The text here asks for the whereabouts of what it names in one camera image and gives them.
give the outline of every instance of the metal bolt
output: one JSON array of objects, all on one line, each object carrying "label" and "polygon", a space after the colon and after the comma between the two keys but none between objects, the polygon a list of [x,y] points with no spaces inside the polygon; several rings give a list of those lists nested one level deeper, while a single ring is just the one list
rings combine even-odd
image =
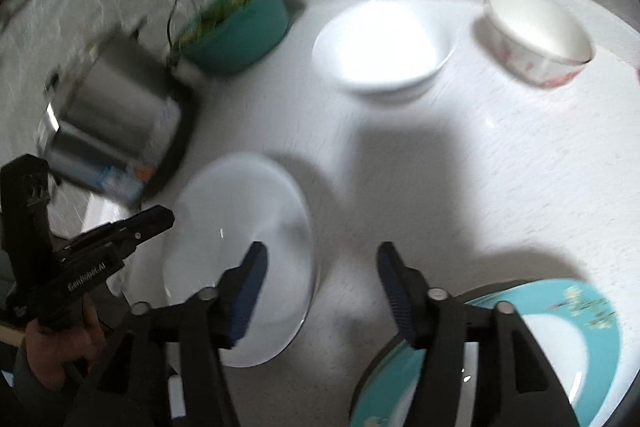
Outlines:
[{"label": "metal bolt", "polygon": [[495,305],[495,308],[500,312],[507,315],[511,315],[516,311],[516,308],[513,307],[513,304],[507,301],[500,301]]},{"label": "metal bolt", "polygon": [[429,288],[427,295],[434,301],[444,301],[444,299],[449,297],[447,291],[443,290],[442,288]]},{"label": "metal bolt", "polygon": [[131,307],[131,313],[133,315],[145,315],[151,309],[151,305],[148,302],[136,302]]},{"label": "metal bolt", "polygon": [[198,292],[198,299],[201,301],[210,301],[218,296],[218,290],[212,286],[207,286]]}]

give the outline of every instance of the gray sleeve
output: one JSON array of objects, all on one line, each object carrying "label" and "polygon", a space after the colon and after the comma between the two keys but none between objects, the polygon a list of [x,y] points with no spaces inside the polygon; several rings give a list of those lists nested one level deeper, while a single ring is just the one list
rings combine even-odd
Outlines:
[{"label": "gray sleeve", "polygon": [[14,367],[14,392],[38,427],[61,427],[76,397],[77,388],[66,379],[62,391],[46,389],[33,375],[24,344],[18,349]]}]

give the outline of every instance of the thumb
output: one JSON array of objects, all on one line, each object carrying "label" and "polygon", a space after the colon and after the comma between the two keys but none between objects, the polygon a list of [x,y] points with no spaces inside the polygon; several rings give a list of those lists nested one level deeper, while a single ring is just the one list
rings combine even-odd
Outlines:
[{"label": "thumb", "polygon": [[81,327],[51,333],[54,356],[59,362],[74,362],[79,359],[93,359],[95,347],[91,335]]}]

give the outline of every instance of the teal plastic basket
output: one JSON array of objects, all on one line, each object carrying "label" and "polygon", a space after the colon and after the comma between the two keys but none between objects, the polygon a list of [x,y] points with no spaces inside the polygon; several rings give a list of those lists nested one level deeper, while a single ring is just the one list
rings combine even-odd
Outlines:
[{"label": "teal plastic basket", "polygon": [[[279,44],[289,28],[289,19],[283,0],[252,0],[200,40],[177,52],[206,73],[231,76]],[[197,15],[180,34],[199,22]]]}]

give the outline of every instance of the stainless steel pot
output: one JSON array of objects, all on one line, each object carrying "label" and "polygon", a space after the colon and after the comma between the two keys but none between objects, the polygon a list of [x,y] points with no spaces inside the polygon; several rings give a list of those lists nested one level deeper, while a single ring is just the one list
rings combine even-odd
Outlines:
[{"label": "stainless steel pot", "polygon": [[53,174],[137,206],[177,169],[193,129],[193,91],[120,29],[47,86],[37,145]]}]

